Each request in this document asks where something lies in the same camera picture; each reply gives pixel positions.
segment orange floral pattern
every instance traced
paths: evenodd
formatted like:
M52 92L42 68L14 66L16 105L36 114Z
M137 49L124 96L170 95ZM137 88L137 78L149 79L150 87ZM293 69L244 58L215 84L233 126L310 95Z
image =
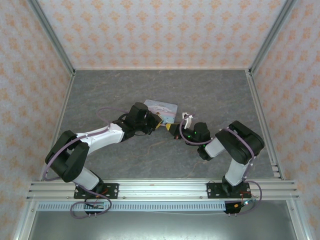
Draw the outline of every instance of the orange floral pattern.
M40 0L76 69L248 68L284 2Z
M279 160L297 180L314 236L320 236L320 15L301 0L255 75Z
M0 239L9 240L44 165L70 75L26 0L2 0L0 15Z

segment aluminum frame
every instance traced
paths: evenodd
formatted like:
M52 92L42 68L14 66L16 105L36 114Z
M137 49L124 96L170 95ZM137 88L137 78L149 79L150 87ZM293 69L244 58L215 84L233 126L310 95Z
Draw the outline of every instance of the aluminum frame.
M299 198L293 180L279 178L252 179L262 188L263 200L291 200ZM112 201L212 201L207 196L207 183L221 183L221 179L104 179L105 183L118 183L118 199ZM259 195L256 185L250 184L253 195ZM75 184L62 180L31 183L27 201L74 201ZM230 201L217 198L216 201Z
M65 114L65 111L66 111L68 99L69 99L69 96L70 96L71 88L73 86L75 77L76 77L76 71L71 75L68 87L67 87L67 89L65 91L64 100L63 100L63 104L62 104L62 107L61 107L61 110L60 110L59 119L58 119L58 121L56 123L54 135L53 135L53 138L52 138L52 142L51 142L50 148L48 149L48 152L53 148L53 146L55 145L55 143L56 143L56 141L58 139L61 123L62 123L62 120L64 118L64 114ZM43 172L45 170L45 167L46 167L46 163L44 162L43 166L42 166L42 169L41 169L40 176L38 178L39 181L41 181L41 179L42 179L42 174L43 174Z
M295 181L281 180L277 177L252 179L262 188L262 200L286 201L292 225L298 240L312 240L311 231L306 224L299 191ZM221 179L104 179L105 182L119 183L118 199L113 202L199 202L212 201L207 197L209 181L221 182ZM250 185L251 192L259 195L259 189ZM52 182L34 181L30 186L24 214L18 225L15 240L28 239L32 229L37 206L41 201L74 202L74 183L65 183L62 180ZM215 201L228 201L229 198L219 198Z
M259 123L261 126L261 130L262 130L262 135L265 141L265 147L268 151L269 154L269 158L271 161L271 164L273 165L273 167L276 165L278 167L278 172L279 172L279 177L281 179L285 179L284 177L284 171L282 168L281 163L279 162L279 158L278 158L278 154L276 152L275 146L272 142L272 138L271 138L271 134L269 132L269 128L268 128L268 124L267 124L267 120L262 108L262 104L258 95L258 91L256 88L256 84L254 81L254 77L251 76L250 71L246 71L246 78L249 84L249 88L251 91L251 95L252 95L252 99L253 99L253 103L255 106L255 110L259 119Z
M273 26L271 27L270 32L268 33L267 37L265 38L258 54L256 55L252 66L250 68L250 74L253 76L257 71L258 68L267 55L272 43L277 37L278 32L280 31L281 27L284 25L287 17L290 15L292 8L294 7L297 0L287 0L283 5L279 16L275 20Z
M38 0L27 0L27 1L29 2L30 7L34 11L34 14L39 19L43 30L46 32L54 49L56 50L57 54L59 55L60 59L62 60L63 65L68 70L68 72L70 72L70 74L73 74L75 72L75 69L72 66L72 63L71 63L70 59L68 58L68 55L66 54L64 48L62 47L53 27L49 23L46 15L45 15L45 12L42 10Z

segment gray marble surface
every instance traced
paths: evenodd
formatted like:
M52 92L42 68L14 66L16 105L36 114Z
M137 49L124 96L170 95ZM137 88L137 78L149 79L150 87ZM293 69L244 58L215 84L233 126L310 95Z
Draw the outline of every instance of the gray marble surface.
M96 117L99 108L126 111L146 99L178 105L196 114L194 122L206 122L213 136L238 120L262 136L252 95L243 70L82 70L77 71L63 116L60 134L92 131L104 126ZM106 110L113 121L122 113ZM109 178L222 178L231 158L224 152L202 160L197 147L174 140L165 127L148 136L106 146L91 153L85 166L103 179ZM267 150L261 151L251 178L273 177Z

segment cable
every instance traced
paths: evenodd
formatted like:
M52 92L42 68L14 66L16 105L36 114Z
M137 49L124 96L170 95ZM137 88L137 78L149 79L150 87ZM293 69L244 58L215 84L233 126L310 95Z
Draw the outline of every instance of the cable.
M180 135L182 137L182 139L187 142L188 144L191 144L191 145L202 145L202 144L208 144L208 143L211 143L212 142L212 139L208 140L208 141L204 141L204 142L193 142L193 141L189 141L188 139L185 138L185 136L182 134L182 124L183 122L189 117L189 116L194 116L194 114L187 114L183 120L180 122L180 125L179 125L179 132L180 132Z
M52 163L56 160L56 158L67 148L69 147L70 145L74 144L75 142L81 140L81 139L84 139L84 138L87 138L87 137L92 137L92 136L96 136L96 135L99 135L99 134L103 134L105 132L107 132L109 129L110 129L110 122L106 119L104 119L103 117L101 117L99 115L99 112L101 112L102 110L105 110L105 109L111 109L111 110L117 110L119 112L123 112L123 113L128 113L124 110L121 110L121 109L117 109L117 108L114 108L114 107L109 107L109 106L105 106L105 107L102 107L100 108L97 112L96 112L96 115L99 119L101 119L103 122L105 122L107 124L107 127L101 131L98 131L98 132L94 132L94 133L91 133L91 134L88 134L88 135L83 135L83 136L79 136L77 137L76 139L68 142L66 145L64 145L59 151L56 152L55 155L53 155L53 157L50 159L50 161L48 162L48 164L46 165L46 167L44 168L44 171L43 171L43 174L42 174L42 179L47 181L47 182L51 182L51 181L54 181L54 180L57 180L57 179L60 179L60 177L53 177L53 178L47 178L47 173L48 173L48 170L49 168L51 167Z
M250 152L251 154L251 163L249 164L249 166L246 168L244 174L243 174L243 179L247 179L247 174L248 174L248 171L249 171L249 167L251 167L251 165L253 165L253 162L255 160L255 154L254 154L254 151L251 149L251 147L238 135L236 134L234 131L232 131L231 129L229 128L225 128L224 130L228 131L229 133L231 133L232 135L234 135Z
M96 115L99 119L101 119L103 122L105 122L107 124L107 126L105 127L105 129L101 130L101 131L98 131L98 132L95 132L95 133L91 133L91 134L87 134L87 135L83 135L83 136L80 136L80 137L77 137L75 139L73 139L72 141L68 142L66 145L64 145L59 151L56 152L55 155L53 155L53 157L50 159L50 161L48 162L48 164L45 166L44 168L44 171L43 171L43 174L42 174L42 179L44 181L47 181L47 182L51 182L51 181L54 181L54 180L57 180L57 179L60 179L60 177L53 177L53 178L47 178L47 173L48 173L48 170L49 168L51 167L51 165L53 164L53 162L57 159L57 157L67 148L69 147L70 145L74 144L75 142L81 140L81 139L84 139L84 138L87 138L87 137L92 137L92 136L96 136L96 135L99 135L99 134L103 134L105 132L107 132L109 129L110 129L110 122L108 120L106 120L105 118L103 118L102 116L99 115L99 112L101 112L102 110L105 110L105 109L110 109L110 110L116 110L116 111L119 111L119 112L123 112L123 113L128 113L127 111L124 111L124 110L121 110L121 109L118 109L118 108L114 108L114 107L109 107L109 106L105 106L105 107L102 107L100 109L98 109L98 111L96 112ZM93 194L93 195L96 195L96 196L99 196L101 198L104 198L106 199L107 201L109 201L110 203L110 206L102 211L102 212L99 212L99 213L95 213L94 215L95 216L99 216L99 215L102 215L102 214L105 214L107 211L109 211L109 209L112 207L112 202L111 200L107 197L107 196L104 196L102 194L99 194L99 193L96 193L96 192L93 192L89 189L86 189L84 186L81 186L79 185L79 187L81 187L83 190L85 190L86 192L90 193L90 194ZM70 214L73 218L75 219L84 219L84 218L89 218L91 215L84 215L84 216L75 216L73 214L73 207L77 204L86 204L86 203L91 203L91 202L87 202L87 201L78 201L74 204L72 204L71 208L70 208Z
M105 214L106 212L108 212L108 211L111 209L111 207L112 207L112 202L111 202L111 200L110 200L107 196L104 196L104 195L102 195L102 194L99 194L99 193L90 191L89 189L86 189L84 186L81 186L81 185L79 185L79 187L82 188L83 190L87 191L87 192L90 193L90 194L93 194L93 195L96 195L96 196L99 196L99 197L101 197L101 198L104 198L104 199L108 200L108 202L110 203L109 207L108 207L106 210L104 210L104 211L102 211L102 212L99 212L99 213L95 213L95 214L94 214L95 217L97 217L97 216L99 216L99 215L102 215L102 214ZM75 202L75 203L72 204L71 207L70 207L70 215L71 215L71 217L73 217L73 218L75 218L75 219L90 218L91 214L89 214L89 215L83 215L83 216L76 216L76 215L74 215L74 212L72 211L72 209L73 209L73 208L75 207L75 205L77 205L77 204L95 204L96 202L97 202L97 201L77 201L77 202Z
M253 208L251 208L251 209L249 209L249 210L247 210L247 211L239 212L239 213L232 213L232 214L229 214L229 215L237 216L237 215L248 214L248 213L251 213L253 210L255 210L255 209L260 205L261 200L262 200L262 189L261 189L260 185L259 185L257 182L252 181L252 180L248 180L248 181L246 181L246 183L253 183L253 184L255 184L255 185L258 186L259 191L260 191L260 198L259 198L257 204L256 204L255 206L253 206Z
M243 145L248 149L248 151L250 152L251 154L251 161L253 162L255 160L255 154L254 154L254 151L251 149L251 147L238 135L236 134L234 131L232 131L231 129L229 128L225 128L226 131L228 131L229 133L231 133L232 135L234 135L241 143L243 143ZM243 175L243 178L242 178L242 181L243 183L253 183L255 185L258 186L259 188L259 191L260 191L260 198L258 200L258 203L251 209L247 210L247 211L244 211L244 212L239 212L239 213L235 213L235 214L231 214L231 215L234 215L234 216L237 216L237 215L243 215L243 214L248 214L250 212L252 212L254 209L256 209L260 203L261 203L261 200L262 200L262 189L260 187L260 185L255 182L255 181L252 181L252 180L246 180L247 179L247 173L248 173L248 170L249 170L249 167L247 167L247 169L245 170L244 172L244 175Z

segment yellow object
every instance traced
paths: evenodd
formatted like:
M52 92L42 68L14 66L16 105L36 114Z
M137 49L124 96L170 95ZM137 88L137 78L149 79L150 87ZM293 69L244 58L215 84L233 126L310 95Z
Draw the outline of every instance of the yellow object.
M155 129L158 129L161 126L161 123L163 122L163 120L161 122L159 122L158 126L156 126Z
M169 131L170 127L171 127L171 123L167 123L167 124L165 125L165 128L166 128L168 131Z

